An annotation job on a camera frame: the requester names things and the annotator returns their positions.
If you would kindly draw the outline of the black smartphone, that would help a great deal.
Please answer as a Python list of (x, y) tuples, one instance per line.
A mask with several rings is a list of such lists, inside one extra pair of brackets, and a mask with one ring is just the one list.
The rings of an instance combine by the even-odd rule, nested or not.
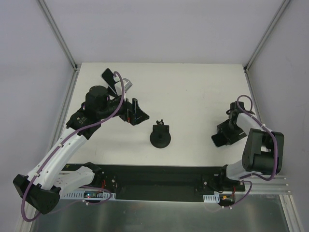
[(216, 147), (222, 147), (227, 145), (228, 140), (222, 133), (217, 133), (211, 136), (211, 139)]
[(116, 81), (114, 80), (114, 74), (113, 72), (107, 68), (102, 74), (101, 74), (101, 78), (105, 81), (105, 83), (108, 86), (114, 86), (116, 84)]

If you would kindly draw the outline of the black round-base clamp phone stand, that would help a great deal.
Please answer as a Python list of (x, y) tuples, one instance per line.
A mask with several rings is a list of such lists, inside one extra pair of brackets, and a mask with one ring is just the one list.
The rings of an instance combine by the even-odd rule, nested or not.
[(163, 120), (157, 120), (153, 125), (153, 130), (150, 134), (150, 143), (156, 148), (165, 148), (171, 142), (171, 134), (169, 125), (165, 125)]

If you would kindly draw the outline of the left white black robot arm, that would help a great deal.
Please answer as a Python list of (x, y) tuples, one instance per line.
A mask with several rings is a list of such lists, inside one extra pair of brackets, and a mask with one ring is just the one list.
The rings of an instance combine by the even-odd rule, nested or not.
[(100, 188), (104, 178), (102, 169), (88, 162), (64, 178), (58, 175), (73, 154), (100, 128), (102, 122), (112, 117), (138, 125), (149, 119), (138, 100), (132, 102), (123, 96), (110, 98), (107, 88), (93, 86), (85, 96), (81, 108), (74, 113), (63, 134), (42, 161), (27, 175), (18, 174), (13, 184), (22, 198), (41, 214), (50, 213), (60, 198), (82, 186)]

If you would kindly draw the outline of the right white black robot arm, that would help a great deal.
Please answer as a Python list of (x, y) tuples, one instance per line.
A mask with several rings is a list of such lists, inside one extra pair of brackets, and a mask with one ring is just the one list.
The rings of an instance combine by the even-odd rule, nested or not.
[(272, 131), (262, 124), (251, 110), (245, 110), (244, 103), (230, 104), (228, 119), (217, 125), (217, 133), (211, 137), (216, 147), (233, 145), (246, 138), (241, 160), (225, 166), (225, 174), (217, 178), (221, 190), (229, 190), (235, 180), (257, 176), (269, 181), (282, 168), (284, 135)]

